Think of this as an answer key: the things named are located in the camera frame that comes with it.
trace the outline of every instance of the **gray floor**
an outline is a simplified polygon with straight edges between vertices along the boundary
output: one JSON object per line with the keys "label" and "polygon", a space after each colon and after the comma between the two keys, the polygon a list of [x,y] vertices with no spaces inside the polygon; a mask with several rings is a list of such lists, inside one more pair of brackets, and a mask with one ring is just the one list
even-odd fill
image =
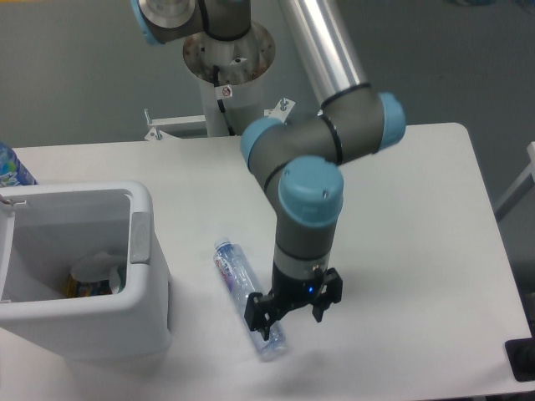
{"label": "gray floor", "polygon": [[[464,8],[440,0],[339,0],[372,84],[410,124],[456,121],[471,133],[491,201],[528,162],[535,139],[535,15],[514,1]],[[278,56],[266,107],[287,96],[318,108],[274,0],[253,17]],[[145,45],[130,2],[53,0],[0,5],[0,139],[12,146],[141,140],[153,118],[201,113],[181,43]],[[535,260],[531,197],[502,224],[513,265]]]}

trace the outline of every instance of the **bottle label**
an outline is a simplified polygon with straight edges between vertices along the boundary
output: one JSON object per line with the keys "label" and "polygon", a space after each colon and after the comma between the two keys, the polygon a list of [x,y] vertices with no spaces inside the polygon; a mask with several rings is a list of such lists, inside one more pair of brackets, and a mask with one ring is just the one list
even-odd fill
{"label": "bottle label", "polygon": [[9,171],[0,175],[0,188],[6,186],[35,185],[37,182],[22,163],[8,165]]}
{"label": "bottle label", "polygon": [[223,257],[216,257],[214,261],[216,263],[217,270],[221,273],[223,280],[227,284],[228,291],[232,292],[232,284],[234,283],[234,275],[232,274],[232,267],[227,259]]}

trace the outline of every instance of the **light blue joint cap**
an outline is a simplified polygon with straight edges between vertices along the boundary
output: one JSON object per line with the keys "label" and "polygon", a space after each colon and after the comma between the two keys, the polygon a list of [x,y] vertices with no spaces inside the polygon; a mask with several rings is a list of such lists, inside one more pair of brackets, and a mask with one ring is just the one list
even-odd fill
{"label": "light blue joint cap", "polygon": [[303,226],[330,226],[342,211],[344,178],[338,167],[318,156],[301,156],[284,167],[278,182],[281,206]]}
{"label": "light blue joint cap", "polygon": [[266,129],[274,127],[275,125],[283,125],[283,122],[280,119],[262,117],[261,119],[253,121],[245,131],[243,131],[240,149],[242,151],[243,159],[247,163],[247,168],[249,168],[249,155],[251,154],[252,147]]}
{"label": "light blue joint cap", "polygon": [[139,0],[130,0],[130,5],[132,6],[135,19],[137,20],[137,23],[140,26],[141,32],[143,33],[143,36],[145,37],[145,41],[151,46],[158,46],[158,45],[163,44],[156,40],[156,38],[150,32],[149,27],[147,27],[147,24],[145,23],[145,20],[143,19],[143,16],[141,15],[140,5],[138,1]]}
{"label": "light blue joint cap", "polygon": [[407,125],[403,107],[394,95],[384,92],[379,94],[379,97],[383,103],[385,120],[383,123],[383,139],[377,151],[400,142],[403,135],[405,135],[405,127]]}

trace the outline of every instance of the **bolt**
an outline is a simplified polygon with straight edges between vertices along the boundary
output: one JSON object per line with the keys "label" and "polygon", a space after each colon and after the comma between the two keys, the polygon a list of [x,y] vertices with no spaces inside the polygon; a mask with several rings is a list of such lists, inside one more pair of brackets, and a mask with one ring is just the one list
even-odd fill
{"label": "bolt", "polygon": [[145,109],[145,118],[147,120],[147,125],[151,125],[152,124],[152,118],[149,116],[149,110],[148,109]]}
{"label": "bolt", "polygon": [[286,111],[286,106],[288,106],[290,102],[288,102],[288,99],[282,98],[281,99],[281,111]]}
{"label": "bolt", "polygon": [[155,137],[157,140],[163,139],[163,136],[161,135],[160,129],[158,127],[154,127],[154,132],[156,133]]}

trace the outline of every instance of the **silver metal tube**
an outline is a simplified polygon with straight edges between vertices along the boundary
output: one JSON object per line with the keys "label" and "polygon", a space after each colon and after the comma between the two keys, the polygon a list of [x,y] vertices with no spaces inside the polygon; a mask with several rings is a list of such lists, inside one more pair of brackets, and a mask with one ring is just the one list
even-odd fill
{"label": "silver metal tube", "polygon": [[162,28],[178,28],[193,15],[195,0],[139,0],[146,18]]}
{"label": "silver metal tube", "polygon": [[319,103],[367,82],[334,0],[279,0]]}

